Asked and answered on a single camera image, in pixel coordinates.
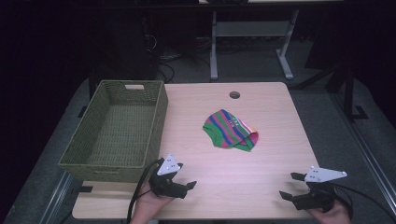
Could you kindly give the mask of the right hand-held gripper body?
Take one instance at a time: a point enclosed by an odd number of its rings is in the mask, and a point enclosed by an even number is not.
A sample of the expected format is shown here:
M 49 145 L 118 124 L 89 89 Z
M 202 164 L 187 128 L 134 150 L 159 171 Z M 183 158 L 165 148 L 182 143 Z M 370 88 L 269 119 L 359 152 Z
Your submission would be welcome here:
M 323 212 L 332 210 L 334 202 L 339 201 L 347 205 L 337 190 L 332 186 L 332 181 L 347 177 L 345 171 L 335 171 L 318 166 L 312 166 L 305 174 L 305 184 L 308 192 L 304 195 L 293 196 L 292 203 L 297 210 L 319 209 Z

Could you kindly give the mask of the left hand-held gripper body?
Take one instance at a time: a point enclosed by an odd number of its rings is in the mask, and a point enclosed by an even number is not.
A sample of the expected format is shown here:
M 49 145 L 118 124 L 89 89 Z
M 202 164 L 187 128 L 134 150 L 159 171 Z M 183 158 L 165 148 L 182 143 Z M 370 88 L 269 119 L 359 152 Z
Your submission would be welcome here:
M 177 160 L 171 153 L 165 158 L 160 159 L 158 167 L 154 169 L 148 181 L 152 192 L 156 196 L 180 199 L 186 197 L 188 191 L 186 185 L 181 185 L 173 181 L 173 178 L 178 172 L 177 164 Z

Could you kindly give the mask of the striped knit pet sweater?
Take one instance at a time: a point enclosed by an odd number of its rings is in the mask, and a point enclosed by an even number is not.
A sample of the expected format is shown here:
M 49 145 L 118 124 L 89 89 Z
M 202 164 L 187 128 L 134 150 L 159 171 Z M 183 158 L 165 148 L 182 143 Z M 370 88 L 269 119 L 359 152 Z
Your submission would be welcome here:
M 256 130 L 225 109 L 210 115 L 203 125 L 203 130 L 214 147 L 250 151 L 259 140 Z

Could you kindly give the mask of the person's right hand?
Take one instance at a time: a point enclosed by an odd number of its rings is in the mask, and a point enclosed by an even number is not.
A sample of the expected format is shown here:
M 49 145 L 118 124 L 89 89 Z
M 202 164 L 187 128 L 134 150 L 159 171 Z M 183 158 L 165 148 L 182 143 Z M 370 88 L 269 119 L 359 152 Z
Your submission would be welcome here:
M 351 224 L 347 208 L 339 201 L 335 201 L 332 210 L 328 212 L 322 212 L 319 209 L 308 209 L 307 213 L 320 224 Z

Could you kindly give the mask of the person's left hand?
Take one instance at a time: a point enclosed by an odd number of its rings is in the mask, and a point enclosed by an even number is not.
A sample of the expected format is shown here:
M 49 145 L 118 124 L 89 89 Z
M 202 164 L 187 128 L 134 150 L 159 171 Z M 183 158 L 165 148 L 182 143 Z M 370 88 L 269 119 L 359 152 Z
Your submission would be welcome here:
M 156 196 L 151 191 L 149 183 L 141 187 L 139 195 L 129 224 L 149 224 L 163 207 L 174 200 L 172 197 Z

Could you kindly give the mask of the green woven basket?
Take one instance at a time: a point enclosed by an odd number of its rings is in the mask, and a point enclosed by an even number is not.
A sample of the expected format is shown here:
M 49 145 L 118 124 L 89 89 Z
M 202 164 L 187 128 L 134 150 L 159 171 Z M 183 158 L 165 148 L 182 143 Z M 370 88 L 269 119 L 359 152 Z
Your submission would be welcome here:
M 159 157 L 167 106 L 160 80 L 101 81 L 59 165 L 84 181 L 138 181 Z

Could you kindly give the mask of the black metal stand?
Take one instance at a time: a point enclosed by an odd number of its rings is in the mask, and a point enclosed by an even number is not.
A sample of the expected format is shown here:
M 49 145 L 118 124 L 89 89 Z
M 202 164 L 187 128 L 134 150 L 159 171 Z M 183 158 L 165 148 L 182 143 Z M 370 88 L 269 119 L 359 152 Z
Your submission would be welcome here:
M 350 66 L 344 63 L 336 63 L 307 80 L 290 87 L 290 90 L 303 90 L 315 82 L 330 77 L 325 86 L 328 93 L 337 93 L 344 88 L 343 111 L 347 119 L 354 122 L 356 119 L 368 119 L 367 114 L 360 105 L 353 104 L 354 95 L 354 74 Z

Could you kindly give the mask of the aluminium floor rail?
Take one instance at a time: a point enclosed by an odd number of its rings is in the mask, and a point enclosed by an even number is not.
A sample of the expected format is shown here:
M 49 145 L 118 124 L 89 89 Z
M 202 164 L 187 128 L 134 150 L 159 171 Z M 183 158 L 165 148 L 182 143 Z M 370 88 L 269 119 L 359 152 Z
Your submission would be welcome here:
M 361 156 L 365 161 L 370 173 L 372 174 L 375 183 L 378 185 L 384 199 L 386 200 L 390 212 L 396 217 L 396 188 L 393 187 L 388 177 L 384 173 L 382 167 L 379 162 L 375 158 L 375 155 L 369 148 L 367 142 L 363 139 L 360 130 L 356 126 L 356 123 L 353 119 L 350 119 L 347 116 L 347 113 L 344 111 L 343 102 L 339 96 L 331 94 L 330 98 L 334 103 L 337 111 L 339 112 L 343 122 L 351 132 L 355 142 L 359 146 Z
M 50 196 L 49 203 L 40 218 L 39 224 L 53 224 L 55 222 L 55 218 L 61 209 L 64 197 L 72 181 L 73 176 L 67 172 L 62 172 L 61 178 Z

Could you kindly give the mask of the grey metal desk frame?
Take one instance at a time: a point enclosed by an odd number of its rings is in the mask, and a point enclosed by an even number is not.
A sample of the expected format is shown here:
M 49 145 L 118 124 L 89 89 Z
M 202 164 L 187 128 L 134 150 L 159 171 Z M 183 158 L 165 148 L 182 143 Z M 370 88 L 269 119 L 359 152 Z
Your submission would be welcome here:
M 217 60 L 218 37 L 283 37 L 284 44 L 280 49 L 276 50 L 276 57 L 286 80 L 293 80 L 286 53 L 298 15 L 299 11 L 294 10 L 288 21 L 219 21 L 217 12 L 214 11 L 211 22 L 210 79 L 217 80 L 219 78 Z

